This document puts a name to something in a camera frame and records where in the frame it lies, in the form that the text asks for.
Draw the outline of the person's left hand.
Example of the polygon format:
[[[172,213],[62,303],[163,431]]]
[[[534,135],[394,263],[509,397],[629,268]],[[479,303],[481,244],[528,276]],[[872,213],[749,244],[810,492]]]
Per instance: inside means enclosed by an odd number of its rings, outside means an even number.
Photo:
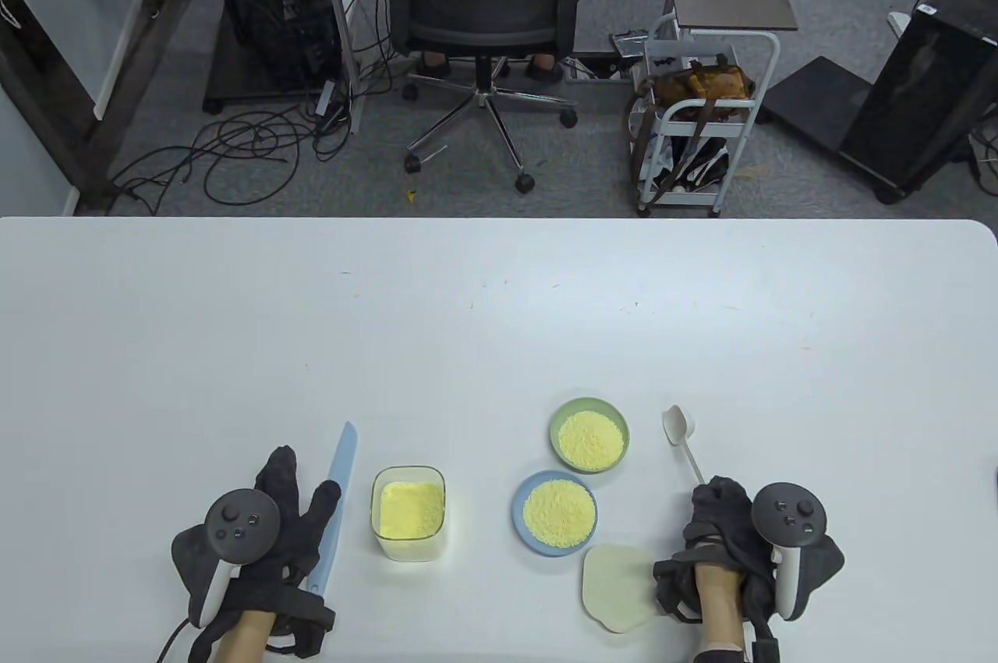
[[[295,450],[275,449],[252,488],[225,493],[172,541],[189,622],[203,629],[220,612],[264,611],[331,629],[334,613],[303,582],[340,495],[339,484],[322,481],[302,510]]]

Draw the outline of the person's right hand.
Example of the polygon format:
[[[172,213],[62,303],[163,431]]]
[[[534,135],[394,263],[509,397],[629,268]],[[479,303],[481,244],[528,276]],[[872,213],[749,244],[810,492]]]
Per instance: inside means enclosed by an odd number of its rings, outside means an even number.
[[[774,615],[798,620],[810,595],[845,564],[827,533],[823,503],[791,482],[766,485],[749,498],[734,479],[713,477],[692,492],[692,519],[683,538],[684,550],[653,564],[660,609],[681,622],[699,623],[695,568],[720,566],[741,577],[741,608],[758,636],[770,636]]]

